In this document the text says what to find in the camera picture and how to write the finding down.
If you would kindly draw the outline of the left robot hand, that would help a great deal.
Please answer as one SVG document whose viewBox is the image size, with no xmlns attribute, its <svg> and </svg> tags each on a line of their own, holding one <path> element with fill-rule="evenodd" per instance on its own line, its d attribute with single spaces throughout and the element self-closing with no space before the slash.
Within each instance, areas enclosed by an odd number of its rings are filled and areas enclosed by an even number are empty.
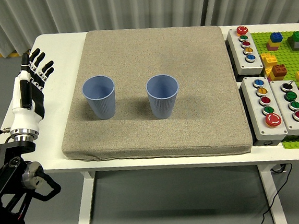
<svg viewBox="0 0 299 224">
<path fill-rule="evenodd" d="M 14 80 L 12 113 L 14 121 L 10 128 L 12 139 L 29 136 L 36 139 L 39 135 L 39 123 L 44 119 L 45 83 L 54 72 L 51 60 L 39 67 L 45 58 L 45 53 L 39 48 L 22 55 L 21 69 Z"/>
</svg>

